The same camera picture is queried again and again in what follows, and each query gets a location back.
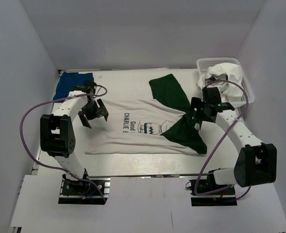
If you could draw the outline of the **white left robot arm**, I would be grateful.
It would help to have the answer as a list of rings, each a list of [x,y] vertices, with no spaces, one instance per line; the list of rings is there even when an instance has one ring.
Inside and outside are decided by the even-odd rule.
[[[59,163],[67,177],[75,179],[73,187],[81,194],[89,191],[90,181],[86,179],[87,172],[75,155],[73,121],[78,117],[82,125],[90,129],[89,121],[101,117],[108,119],[108,110],[100,98],[103,94],[98,94],[97,88],[102,86],[85,80],[83,85],[76,85],[70,90],[60,107],[40,118],[41,150]]]

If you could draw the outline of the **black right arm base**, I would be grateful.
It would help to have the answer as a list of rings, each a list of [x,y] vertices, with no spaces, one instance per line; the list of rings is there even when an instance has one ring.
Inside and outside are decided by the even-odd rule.
[[[219,192],[214,191],[226,187],[226,185],[216,184],[212,171],[200,178],[197,187],[198,195],[195,193],[196,182],[197,177],[193,177],[185,184],[185,188],[191,192],[192,207],[237,206],[234,187]]]

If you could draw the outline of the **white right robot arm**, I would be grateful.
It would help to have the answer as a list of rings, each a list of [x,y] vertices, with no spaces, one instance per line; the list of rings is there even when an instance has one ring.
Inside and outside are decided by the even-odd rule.
[[[211,122],[222,128],[236,147],[238,158],[234,167],[212,170],[204,184],[217,194],[226,186],[273,183],[277,175],[277,149],[265,144],[240,121],[234,107],[222,102],[218,88],[204,88],[203,98],[191,99],[192,119]]]

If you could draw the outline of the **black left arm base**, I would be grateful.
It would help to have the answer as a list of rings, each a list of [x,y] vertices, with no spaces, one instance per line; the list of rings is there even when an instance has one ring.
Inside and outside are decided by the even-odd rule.
[[[95,185],[89,182],[81,182],[68,179],[64,174],[59,194],[59,204],[78,205],[104,205],[108,199],[111,179],[95,178],[90,179],[84,174],[85,179],[90,179]]]

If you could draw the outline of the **white green-sleeved Charlie Brown shirt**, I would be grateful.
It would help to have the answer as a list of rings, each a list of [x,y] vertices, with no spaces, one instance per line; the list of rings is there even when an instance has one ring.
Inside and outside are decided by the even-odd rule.
[[[106,88],[102,101],[109,116],[92,122],[86,154],[206,154],[189,99],[173,74]]]

